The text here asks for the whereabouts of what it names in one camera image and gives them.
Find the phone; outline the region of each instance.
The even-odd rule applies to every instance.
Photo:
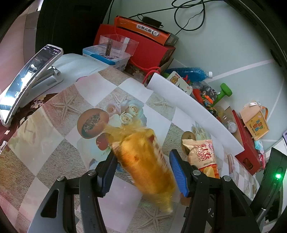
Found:
[[[61,55],[63,50],[47,44],[27,62],[14,78],[0,101],[2,125],[10,127],[12,118],[20,105],[20,99],[39,79],[41,72],[47,70]]]

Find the black cable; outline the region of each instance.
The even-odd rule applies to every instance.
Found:
[[[201,28],[202,25],[203,25],[203,23],[204,23],[204,20],[205,20],[205,3],[207,3],[207,2],[212,2],[212,1],[222,1],[222,0],[207,0],[207,1],[200,0],[198,3],[188,4],[188,3],[191,3],[191,2],[197,1],[197,0],[189,0],[189,1],[187,1],[187,2],[182,3],[182,4],[179,5],[179,6],[175,6],[174,3],[175,3],[176,1],[178,1],[178,0],[173,0],[173,1],[172,1],[172,3],[171,3],[172,7],[170,7],[170,8],[164,8],[164,9],[160,9],[160,10],[148,11],[148,12],[144,12],[144,13],[140,13],[140,14],[133,15],[133,16],[131,16],[131,17],[129,17],[129,18],[133,18],[133,17],[136,17],[136,16],[138,17],[139,15],[144,15],[144,14],[150,14],[150,13],[155,13],[155,12],[160,12],[160,11],[166,11],[166,10],[176,9],[175,12],[174,12],[174,21],[175,21],[176,25],[180,28],[180,30],[179,30],[176,34],[178,34],[178,33],[179,33],[180,31],[182,31],[182,30],[191,32],[191,31],[195,31],[195,30]],[[201,5],[201,4],[202,4],[202,6],[203,6],[202,11],[201,11],[200,13],[196,14],[196,15],[199,15],[199,14],[201,14],[201,13],[203,12],[203,18],[202,18],[201,24],[200,24],[197,28],[194,28],[194,29],[185,29],[185,27],[188,25],[190,19],[192,19],[193,17],[196,16],[196,15],[194,15],[193,17],[189,18],[189,20],[187,21],[187,24],[186,24],[184,27],[181,27],[181,26],[178,24],[177,19],[176,19],[176,14],[177,14],[178,10],[179,10],[179,9],[185,9],[185,8],[191,8],[191,7],[194,7],[194,6],[197,6],[197,5]]]
[[[139,15],[141,15],[141,14],[138,14],[137,18],[142,22],[142,20],[140,19]],[[143,15],[141,15],[141,16],[143,17]]]
[[[110,11],[109,11],[109,13],[108,13],[108,23],[110,22],[110,13],[111,13],[111,11],[112,11],[112,7],[113,7],[113,4],[114,4],[114,1],[115,1],[115,0],[113,0],[112,3],[111,3],[111,5],[110,5]]]
[[[183,28],[185,28],[185,27],[188,25],[189,21],[190,21],[192,18],[194,18],[194,17],[197,16],[197,15],[200,15],[203,11],[205,11],[204,8],[201,10],[201,12],[199,12],[198,14],[196,14],[196,15],[192,16],[191,18],[189,18],[188,21],[187,21],[187,23],[186,23],[186,25],[185,25]],[[183,30],[183,29],[181,28],[175,35],[177,35],[178,33],[180,33],[182,30]]]
[[[176,19],[177,11],[178,11],[182,6],[184,6],[186,3],[188,3],[188,2],[185,2],[185,3],[181,4],[181,5],[175,10],[175,12],[174,12],[174,22],[175,22],[176,25],[180,28],[180,30],[177,32],[177,34],[178,34],[181,30],[188,31],[188,32],[195,31],[195,30],[201,28],[201,26],[202,26],[203,23],[204,23],[204,19],[205,19],[205,4],[204,4],[204,1],[203,1],[203,0],[200,0],[199,3],[202,3],[202,6],[203,6],[203,9],[202,9],[202,11],[203,11],[203,17],[202,17],[202,22],[201,22],[201,24],[200,24],[197,28],[194,28],[194,29],[185,29],[185,27],[186,27],[187,25],[185,25],[185,26],[182,28],[182,27],[178,24],[177,19]]]

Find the plastic bag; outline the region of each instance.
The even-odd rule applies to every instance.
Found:
[[[255,149],[260,153],[264,154],[264,148],[263,148],[263,143],[260,139],[254,141]]]
[[[212,140],[195,141],[183,139],[182,144],[190,150],[188,162],[191,165],[197,166],[200,171],[209,177],[220,178]]]
[[[121,128],[108,125],[105,132],[118,161],[130,173],[135,186],[161,210],[172,212],[175,180],[154,131],[135,121]]]

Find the blue water bottle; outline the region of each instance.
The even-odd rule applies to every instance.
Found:
[[[212,78],[212,72],[204,72],[202,69],[197,67],[182,67],[182,68],[171,68],[167,69],[165,73],[171,74],[173,71],[177,72],[179,76],[187,79],[191,82],[201,82],[206,78]]]

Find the green toy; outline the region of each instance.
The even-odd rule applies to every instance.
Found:
[[[161,76],[164,77],[164,78],[168,78],[169,75],[170,75],[170,74],[168,74],[168,73],[163,73],[163,74],[161,74]]]
[[[213,102],[213,105],[214,106],[218,101],[220,101],[224,96],[228,96],[230,97],[232,95],[232,91],[230,90],[230,88],[225,84],[225,83],[222,83],[220,85],[221,87],[221,91],[220,93],[217,94],[217,98],[216,100]]]

